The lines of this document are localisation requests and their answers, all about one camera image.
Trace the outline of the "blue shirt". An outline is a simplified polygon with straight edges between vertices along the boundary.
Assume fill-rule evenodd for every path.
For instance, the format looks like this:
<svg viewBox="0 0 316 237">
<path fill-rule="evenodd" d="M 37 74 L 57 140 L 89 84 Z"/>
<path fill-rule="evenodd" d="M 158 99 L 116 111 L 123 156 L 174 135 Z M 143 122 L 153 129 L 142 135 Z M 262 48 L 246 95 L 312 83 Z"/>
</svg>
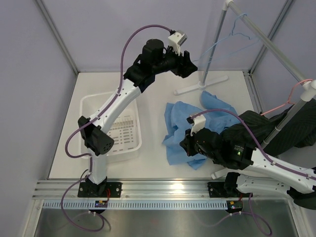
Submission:
<svg viewBox="0 0 316 237">
<path fill-rule="evenodd" d="M 185 131 L 192 127 L 187 122 L 187 118 L 201 111 L 200 108 L 181 101 L 174 104 L 167 103 L 164 113 L 167 135 L 162 143 L 166 146 L 166 158 L 169 165 L 187 164 L 192 169 L 197 170 L 205 164 L 205 156 L 197 154 L 189 157 L 180 146 L 180 142 L 185 137 Z M 236 117 L 226 112 L 210 112 L 204 114 L 204 116 L 206 118 L 205 128 L 219 134 L 239 123 Z"/>
</svg>

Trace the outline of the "pink wire hanger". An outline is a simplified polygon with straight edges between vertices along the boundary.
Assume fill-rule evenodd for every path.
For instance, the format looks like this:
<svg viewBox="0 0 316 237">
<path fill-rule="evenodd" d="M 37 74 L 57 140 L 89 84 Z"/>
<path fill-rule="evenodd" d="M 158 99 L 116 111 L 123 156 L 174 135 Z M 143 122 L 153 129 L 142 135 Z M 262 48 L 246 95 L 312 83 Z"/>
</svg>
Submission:
<svg viewBox="0 0 316 237">
<path fill-rule="evenodd" d="M 282 108 L 282 107 L 284 107 L 284 106 L 286 106 L 286 105 L 294 105 L 295 103 L 294 103 L 294 102 L 291 102 L 291 97 L 292 97 L 292 94 L 293 94 L 295 88 L 298 87 L 299 85 L 301 85 L 301 86 L 303 86 L 303 87 L 305 88 L 305 87 L 306 87 L 305 85 L 308 85 L 308 84 L 311 83 L 312 81 L 313 81 L 313 79 L 305 79 L 305 80 L 303 80 L 303 81 L 301 81 L 301 82 L 296 83 L 296 84 L 292 87 L 292 89 L 291 89 L 291 91 L 290 91 L 290 93 L 289 93 L 289 96 L 288 96 L 288 98 L 287 98 L 287 101 L 286 101 L 284 104 L 281 104 L 281 105 L 279 105 L 279 106 L 277 106 L 277 107 L 275 107 L 275 108 L 273 108 L 273 109 L 270 109 L 270 110 L 268 110 L 268 111 L 266 111 L 266 112 L 263 112 L 263 113 L 261 113 L 260 115 L 261 115 L 261 116 L 264 116 L 264 115 L 269 114 L 269 113 L 271 113 L 271 112 L 273 112 L 273 111 L 276 111 L 276 110 L 278 110 L 278 109 L 280 109 L 280 108 Z"/>
</svg>

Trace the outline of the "black striped shirt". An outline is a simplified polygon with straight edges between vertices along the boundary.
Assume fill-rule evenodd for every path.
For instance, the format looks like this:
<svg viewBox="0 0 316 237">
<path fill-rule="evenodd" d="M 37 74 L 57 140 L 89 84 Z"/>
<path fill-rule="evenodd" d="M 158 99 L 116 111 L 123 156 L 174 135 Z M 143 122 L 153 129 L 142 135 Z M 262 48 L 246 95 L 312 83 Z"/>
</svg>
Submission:
<svg viewBox="0 0 316 237">
<path fill-rule="evenodd" d="M 253 111 L 246 111 L 240 118 L 250 128 L 258 142 L 264 139 L 284 119 L 289 109 L 282 113 L 266 118 Z M 233 140 L 256 147 L 256 143 L 246 128 L 241 124 L 235 124 L 221 132 L 224 140 Z M 275 138 L 264 148 L 265 153 L 278 156 L 292 147 L 303 148 L 312 146 L 316 142 L 316 101 L 307 102 L 299 112 L 281 129 Z"/>
</svg>

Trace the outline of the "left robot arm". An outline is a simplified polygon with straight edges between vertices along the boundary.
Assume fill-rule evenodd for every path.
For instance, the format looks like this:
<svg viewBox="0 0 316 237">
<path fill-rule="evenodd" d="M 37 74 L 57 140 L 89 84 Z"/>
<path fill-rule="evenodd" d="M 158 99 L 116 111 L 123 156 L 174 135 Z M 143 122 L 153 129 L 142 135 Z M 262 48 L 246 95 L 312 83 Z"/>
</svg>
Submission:
<svg viewBox="0 0 316 237">
<path fill-rule="evenodd" d="M 119 184 L 107 182 L 106 159 L 103 156 L 115 143 L 107 133 L 123 110 L 155 81 L 156 75 L 171 71 L 186 78 L 197 71 L 189 52 L 181 51 L 183 43 L 182 39 L 169 38 L 168 47 L 165 47 L 159 39 L 148 40 L 141 54 L 122 76 L 117 92 L 90 117 L 78 119 L 84 145 L 92 153 L 90 175 L 80 183 L 78 197 L 120 197 Z"/>
</svg>

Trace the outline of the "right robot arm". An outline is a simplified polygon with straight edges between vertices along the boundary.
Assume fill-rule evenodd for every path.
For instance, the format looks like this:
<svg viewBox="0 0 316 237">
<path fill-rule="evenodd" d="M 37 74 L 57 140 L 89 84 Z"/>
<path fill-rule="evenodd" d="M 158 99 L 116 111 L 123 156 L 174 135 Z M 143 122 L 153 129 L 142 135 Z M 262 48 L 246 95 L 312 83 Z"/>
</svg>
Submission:
<svg viewBox="0 0 316 237">
<path fill-rule="evenodd" d="M 245 194 L 271 194 L 290 197 L 300 207 L 316 208 L 316 170 L 270 157 L 258 148 L 225 141 L 218 133 L 203 128 L 186 130 L 180 146 L 187 156 L 197 154 L 229 171 L 220 186 L 210 187 L 212 195 L 239 197 Z"/>
</svg>

